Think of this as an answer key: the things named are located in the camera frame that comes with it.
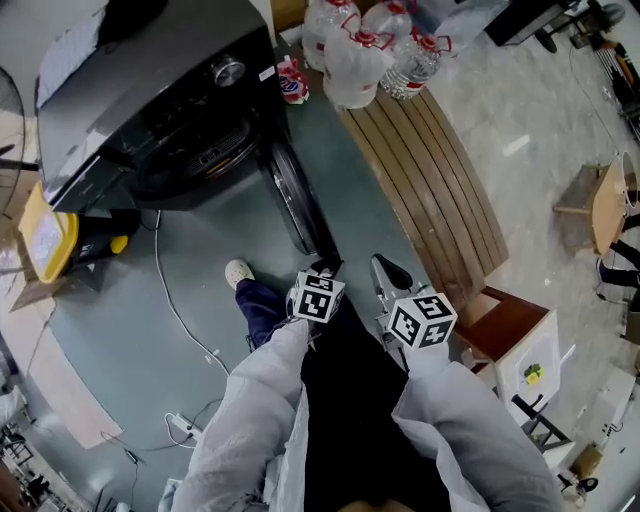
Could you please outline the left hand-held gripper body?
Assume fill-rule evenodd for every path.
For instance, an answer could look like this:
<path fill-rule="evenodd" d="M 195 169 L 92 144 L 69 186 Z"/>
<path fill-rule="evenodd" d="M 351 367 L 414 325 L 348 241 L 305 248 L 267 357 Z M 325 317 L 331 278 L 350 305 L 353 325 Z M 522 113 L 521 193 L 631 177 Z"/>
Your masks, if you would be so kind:
<path fill-rule="evenodd" d="M 337 312 L 345 284 L 328 276 L 299 272 L 286 296 L 287 314 L 326 324 Z"/>

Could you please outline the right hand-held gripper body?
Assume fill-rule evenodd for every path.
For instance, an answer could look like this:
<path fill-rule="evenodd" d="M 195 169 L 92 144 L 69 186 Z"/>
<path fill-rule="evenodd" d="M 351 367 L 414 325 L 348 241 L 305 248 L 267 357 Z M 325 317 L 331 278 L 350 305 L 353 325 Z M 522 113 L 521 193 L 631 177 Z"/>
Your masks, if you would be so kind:
<path fill-rule="evenodd" d="M 395 289 L 381 270 L 373 275 L 374 291 L 382 304 L 376 318 L 386 351 L 417 350 L 444 343 L 457 321 L 457 313 L 445 294 L 431 285 L 413 281 L 410 291 Z"/>

